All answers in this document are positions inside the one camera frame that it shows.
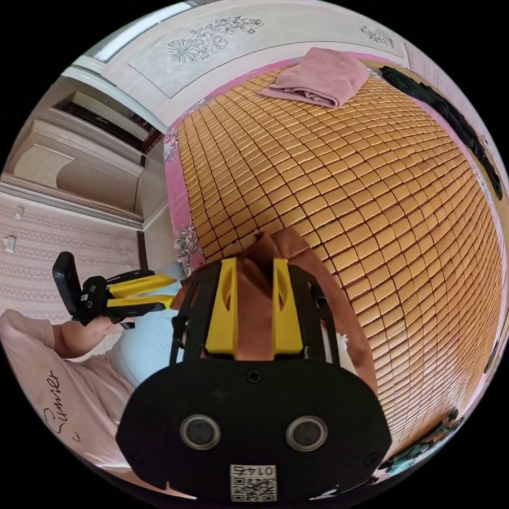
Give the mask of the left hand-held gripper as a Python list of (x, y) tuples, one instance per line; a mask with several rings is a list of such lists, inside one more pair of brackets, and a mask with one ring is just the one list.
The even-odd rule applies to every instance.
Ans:
[(99, 316), (109, 317), (113, 323), (125, 318), (142, 317), (168, 309), (175, 296), (155, 294), (177, 280), (151, 270), (134, 270), (109, 279), (89, 278), (81, 296), (74, 303), (73, 320), (86, 326)]

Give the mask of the person's left hand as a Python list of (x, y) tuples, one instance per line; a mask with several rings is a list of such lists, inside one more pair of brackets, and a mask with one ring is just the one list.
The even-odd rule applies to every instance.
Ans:
[(82, 333), (82, 346), (86, 351), (90, 351), (100, 344), (104, 338), (118, 331), (125, 324), (133, 323), (133, 318), (122, 319), (118, 323), (113, 323), (109, 317), (99, 316), (84, 326)]

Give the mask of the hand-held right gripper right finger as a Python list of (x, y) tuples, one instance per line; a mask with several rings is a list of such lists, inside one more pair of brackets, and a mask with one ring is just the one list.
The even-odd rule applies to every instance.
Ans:
[(272, 340), (275, 356), (299, 356), (304, 348), (288, 261), (273, 261)]

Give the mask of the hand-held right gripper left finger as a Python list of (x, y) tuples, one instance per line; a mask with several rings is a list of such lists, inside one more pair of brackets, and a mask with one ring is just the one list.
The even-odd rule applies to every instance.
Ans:
[(205, 348), (212, 356), (238, 358), (237, 259), (221, 261)]

